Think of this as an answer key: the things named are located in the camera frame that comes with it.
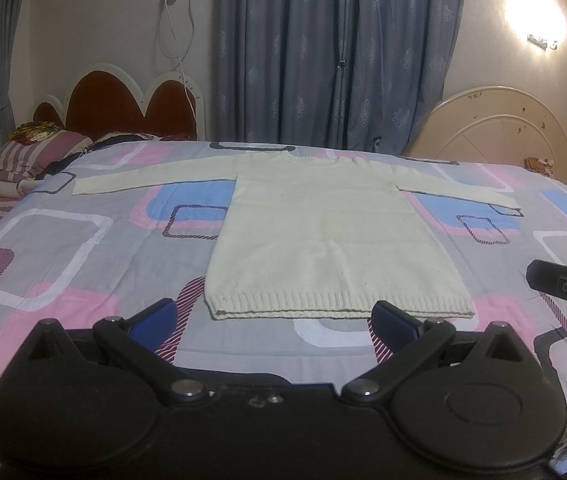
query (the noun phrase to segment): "curved headboard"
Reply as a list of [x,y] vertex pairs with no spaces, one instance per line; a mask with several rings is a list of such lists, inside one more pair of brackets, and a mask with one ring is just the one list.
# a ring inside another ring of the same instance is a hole
[[[185,96],[188,92],[195,116]],[[125,70],[109,63],[89,66],[70,88],[65,101],[46,95],[35,108],[35,121],[52,121],[62,128],[97,140],[109,132],[143,132],[177,139],[205,138],[203,96],[187,76],[159,76],[142,92]]]
[[567,140],[557,118],[537,98],[504,86],[474,88],[439,104],[408,155],[514,166],[528,156],[548,158],[567,184]]

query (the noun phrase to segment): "sweater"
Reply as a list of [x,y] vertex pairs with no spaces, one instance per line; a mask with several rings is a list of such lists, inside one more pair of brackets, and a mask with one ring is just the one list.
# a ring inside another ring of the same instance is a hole
[[471,317],[463,281],[403,191],[518,208],[510,197],[360,157],[211,156],[77,179],[74,194],[236,180],[205,278],[215,319]]

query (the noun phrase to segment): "sweater's left sleeve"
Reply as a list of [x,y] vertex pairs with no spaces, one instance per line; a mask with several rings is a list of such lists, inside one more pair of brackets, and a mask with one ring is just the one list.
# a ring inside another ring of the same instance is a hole
[[462,200],[471,200],[472,202],[483,202],[511,209],[519,209],[519,205],[514,198],[485,187],[468,186],[467,184],[460,184],[438,176],[421,173],[412,168],[384,164],[374,160],[371,160],[369,164],[381,179],[394,184],[403,191],[450,196]]

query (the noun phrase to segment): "bed sheet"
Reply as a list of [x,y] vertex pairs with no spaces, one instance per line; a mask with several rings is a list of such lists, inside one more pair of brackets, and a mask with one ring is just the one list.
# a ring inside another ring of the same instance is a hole
[[[234,182],[71,194],[77,177],[245,150],[362,156],[515,198],[521,213],[407,194],[473,298],[476,315],[454,324],[483,330],[492,320],[508,321],[567,399],[567,303],[530,290],[525,281],[535,258],[567,264],[566,186],[511,166],[206,142],[134,142],[89,153],[0,221],[0,373],[38,319],[85,328],[105,316],[130,317],[160,298],[175,298],[178,325],[156,353],[175,365],[269,372],[293,383],[334,383],[339,390],[387,359],[390,351],[366,319],[211,318],[202,298],[204,276]],[[567,431],[557,457],[566,455]]]

